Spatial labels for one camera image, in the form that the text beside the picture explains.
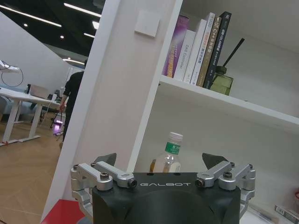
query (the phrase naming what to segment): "light switch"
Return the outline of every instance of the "light switch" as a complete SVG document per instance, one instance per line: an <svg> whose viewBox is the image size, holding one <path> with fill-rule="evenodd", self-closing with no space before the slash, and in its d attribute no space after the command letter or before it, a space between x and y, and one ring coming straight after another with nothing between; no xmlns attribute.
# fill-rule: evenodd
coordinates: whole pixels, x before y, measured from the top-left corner
<svg viewBox="0 0 299 224"><path fill-rule="evenodd" d="M135 32L155 37L160 22L160 15L140 10L135 26Z"/></svg>

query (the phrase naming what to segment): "wooden floor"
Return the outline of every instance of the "wooden floor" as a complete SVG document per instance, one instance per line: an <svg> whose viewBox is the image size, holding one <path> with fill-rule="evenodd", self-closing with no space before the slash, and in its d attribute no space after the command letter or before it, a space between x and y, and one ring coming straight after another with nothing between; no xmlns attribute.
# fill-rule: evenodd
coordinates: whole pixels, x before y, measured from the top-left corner
<svg viewBox="0 0 299 224"><path fill-rule="evenodd" d="M60 154L60 140L49 128L52 116L38 126L41 138L0 147L0 219L7 224L40 223ZM11 139L25 138L29 130L29 122L15 124Z"/></svg>

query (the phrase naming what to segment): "plastic water bottle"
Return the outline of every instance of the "plastic water bottle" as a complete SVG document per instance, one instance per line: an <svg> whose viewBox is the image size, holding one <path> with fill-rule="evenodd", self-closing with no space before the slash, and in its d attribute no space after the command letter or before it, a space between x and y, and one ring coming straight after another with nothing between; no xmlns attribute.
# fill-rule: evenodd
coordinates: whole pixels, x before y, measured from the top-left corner
<svg viewBox="0 0 299 224"><path fill-rule="evenodd" d="M178 133L170 132L165 151L156 158L151 164L154 173L176 173L181 169L178 153L181 147L183 136Z"/></svg>

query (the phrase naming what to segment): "laptop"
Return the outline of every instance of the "laptop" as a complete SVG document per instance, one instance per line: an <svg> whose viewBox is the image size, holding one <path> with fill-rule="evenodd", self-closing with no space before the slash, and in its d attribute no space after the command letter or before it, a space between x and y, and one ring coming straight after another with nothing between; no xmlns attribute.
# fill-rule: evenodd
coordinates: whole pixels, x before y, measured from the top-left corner
<svg viewBox="0 0 299 224"><path fill-rule="evenodd" d="M31 96L47 99L49 95L49 90L41 86L31 84L29 93Z"/></svg>

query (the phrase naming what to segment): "white shelf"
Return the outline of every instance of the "white shelf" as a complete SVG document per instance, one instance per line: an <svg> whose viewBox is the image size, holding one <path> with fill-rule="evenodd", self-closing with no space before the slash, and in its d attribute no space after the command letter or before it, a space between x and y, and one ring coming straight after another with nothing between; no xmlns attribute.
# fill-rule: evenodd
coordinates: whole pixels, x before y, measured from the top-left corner
<svg viewBox="0 0 299 224"><path fill-rule="evenodd" d="M299 134L299 118L253 103L161 76L157 93L172 96L253 123Z"/></svg>

